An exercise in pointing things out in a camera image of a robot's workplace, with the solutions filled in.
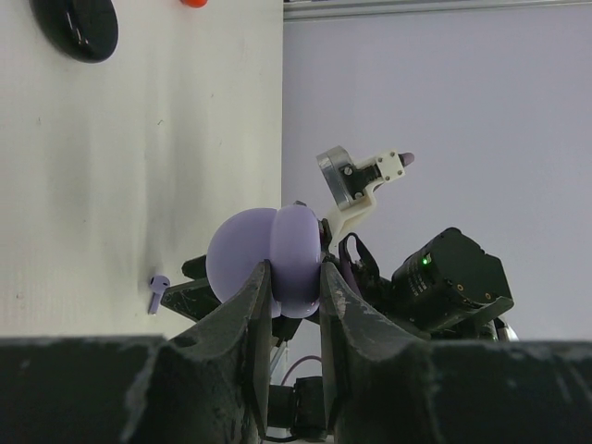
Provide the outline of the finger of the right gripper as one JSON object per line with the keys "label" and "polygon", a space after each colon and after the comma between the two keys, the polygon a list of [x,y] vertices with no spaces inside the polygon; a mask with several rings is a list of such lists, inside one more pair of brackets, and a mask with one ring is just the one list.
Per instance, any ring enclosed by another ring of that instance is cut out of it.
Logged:
{"label": "finger of the right gripper", "polygon": [[181,273],[184,277],[197,280],[207,278],[206,273],[206,255],[187,260],[181,266]]}
{"label": "finger of the right gripper", "polygon": [[160,304],[191,321],[199,322],[219,305],[207,281],[191,281],[168,288]]}

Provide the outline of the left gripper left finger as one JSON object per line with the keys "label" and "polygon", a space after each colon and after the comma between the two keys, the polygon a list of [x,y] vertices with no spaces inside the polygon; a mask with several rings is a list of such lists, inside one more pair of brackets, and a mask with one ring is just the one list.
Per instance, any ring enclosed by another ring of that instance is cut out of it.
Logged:
{"label": "left gripper left finger", "polygon": [[173,339],[1,342],[5,443],[256,443],[267,429],[271,269]]}

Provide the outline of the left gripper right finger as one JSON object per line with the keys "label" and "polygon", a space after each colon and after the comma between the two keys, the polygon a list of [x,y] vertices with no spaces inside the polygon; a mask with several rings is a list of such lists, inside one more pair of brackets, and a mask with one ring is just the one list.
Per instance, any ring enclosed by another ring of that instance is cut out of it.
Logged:
{"label": "left gripper right finger", "polygon": [[587,443],[586,341],[422,340],[320,274],[327,430],[338,443]]}

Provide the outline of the purple earbud charging case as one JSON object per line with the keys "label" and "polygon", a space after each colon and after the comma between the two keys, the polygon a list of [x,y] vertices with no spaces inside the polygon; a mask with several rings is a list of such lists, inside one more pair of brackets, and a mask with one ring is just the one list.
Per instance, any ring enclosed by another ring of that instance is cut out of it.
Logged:
{"label": "purple earbud charging case", "polygon": [[307,206],[254,208],[226,220],[210,241],[205,270],[220,302],[228,302],[256,265],[271,268],[272,315],[303,319],[319,306],[321,241]]}

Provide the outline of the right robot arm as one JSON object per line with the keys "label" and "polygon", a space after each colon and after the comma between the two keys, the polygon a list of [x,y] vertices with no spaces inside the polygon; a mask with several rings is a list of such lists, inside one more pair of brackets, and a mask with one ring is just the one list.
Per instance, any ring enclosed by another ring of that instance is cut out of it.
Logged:
{"label": "right robot arm", "polygon": [[265,228],[222,228],[207,254],[185,262],[188,282],[165,289],[161,305],[198,322],[228,302],[253,268],[266,260],[272,271],[272,343],[293,338],[302,320],[318,322],[321,264],[337,268],[347,289],[388,320],[422,339],[494,339],[501,317],[514,305],[501,260],[457,228],[447,228],[406,258],[391,277],[352,234],[337,254],[324,232],[310,223],[279,222]]}

